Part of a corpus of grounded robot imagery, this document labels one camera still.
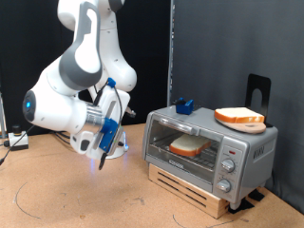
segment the oven tray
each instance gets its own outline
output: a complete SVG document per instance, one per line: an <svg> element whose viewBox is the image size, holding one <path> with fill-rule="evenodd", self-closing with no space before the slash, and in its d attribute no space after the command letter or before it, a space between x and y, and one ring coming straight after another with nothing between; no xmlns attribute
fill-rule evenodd
<svg viewBox="0 0 304 228"><path fill-rule="evenodd" d="M169 144L172 143L177 138L176 135L171 137L159 140L157 142L153 142L150 144L151 146L155 147L162 152L169 153L170 155L176 156L184 161L191 162L197 166L200 166L204 169L208 169L209 171L214 171L215 163L217 160L218 148L219 143L216 141L211 140L211 146L202 150L200 154L195 157L187 157L175 154L169 150Z"/></svg>

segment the table surface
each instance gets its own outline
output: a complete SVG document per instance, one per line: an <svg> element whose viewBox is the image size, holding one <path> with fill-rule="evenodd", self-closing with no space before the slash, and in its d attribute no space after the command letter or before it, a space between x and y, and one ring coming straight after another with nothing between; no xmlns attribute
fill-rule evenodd
<svg viewBox="0 0 304 228"><path fill-rule="evenodd" d="M102 171L53 135L29 137L29 149L11 152L0 167L0 226L304 227L303 215L265 188L261 202L249 199L254 208L210 217L148 179L144 124L124 130L129 150Z"/></svg>

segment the bread slice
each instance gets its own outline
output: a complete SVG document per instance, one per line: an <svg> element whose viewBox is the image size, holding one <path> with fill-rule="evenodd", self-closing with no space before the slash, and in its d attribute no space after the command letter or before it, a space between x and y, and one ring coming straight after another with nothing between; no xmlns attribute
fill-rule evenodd
<svg viewBox="0 0 304 228"><path fill-rule="evenodd" d="M187 134L175 139L169 146L171 152L183 156L196 156L201 150L209 147L211 142L202 136L190 136Z"/></svg>
<svg viewBox="0 0 304 228"><path fill-rule="evenodd" d="M215 118L226 123L264 123L264 116L246 107L216 109Z"/></svg>

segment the toaster oven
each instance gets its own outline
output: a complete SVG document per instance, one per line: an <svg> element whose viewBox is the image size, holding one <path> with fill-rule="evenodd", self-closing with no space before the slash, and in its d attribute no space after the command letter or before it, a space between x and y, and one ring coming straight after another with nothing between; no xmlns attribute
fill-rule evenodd
<svg viewBox="0 0 304 228"><path fill-rule="evenodd" d="M170 151L170 143L183 134L208 139L209 147L193 157ZM230 129L214 118L214 111L200 108L182 115L174 106L151 112L146 121L142 157L148 163L213 195L237 209L241 200L271 177L277 129L260 134Z"/></svg>

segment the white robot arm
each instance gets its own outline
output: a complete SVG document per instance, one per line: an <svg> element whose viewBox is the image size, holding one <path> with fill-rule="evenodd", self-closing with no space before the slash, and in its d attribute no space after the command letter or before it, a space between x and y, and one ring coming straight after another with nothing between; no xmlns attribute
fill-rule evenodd
<svg viewBox="0 0 304 228"><path fill-rule="evenodd" d="M75 30L73 44L49 65L23 102L26 119L54 131L70 132L80 154L102 160L114 153L121 120L137 81L118 43L115 11L124 0L60 0L58 17ZM88 89L93 104L78 92Z"/></svg>

